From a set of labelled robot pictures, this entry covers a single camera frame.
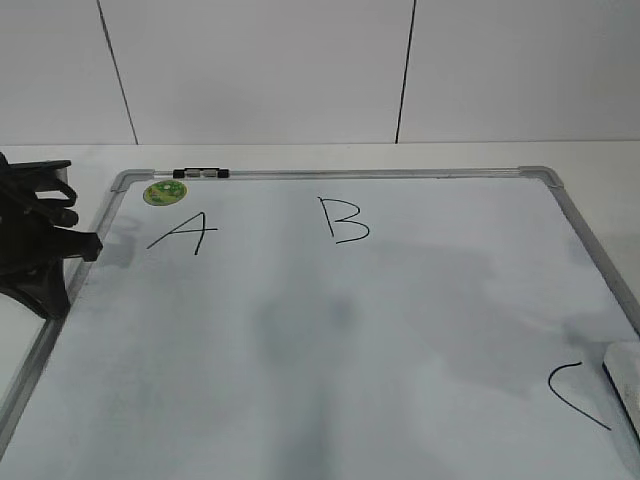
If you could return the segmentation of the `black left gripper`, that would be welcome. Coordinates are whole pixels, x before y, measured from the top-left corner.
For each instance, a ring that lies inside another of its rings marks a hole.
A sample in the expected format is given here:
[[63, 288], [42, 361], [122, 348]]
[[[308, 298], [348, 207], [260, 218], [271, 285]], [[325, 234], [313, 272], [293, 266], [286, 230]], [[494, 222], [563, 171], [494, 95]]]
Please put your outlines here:
[[1, 157], [1, 293], [43, 319], [65, 319], [63, 259], [98, 259], [95, 232], [78, 223], [78, 195], [68, 184], [68, 159], [11, 163]]

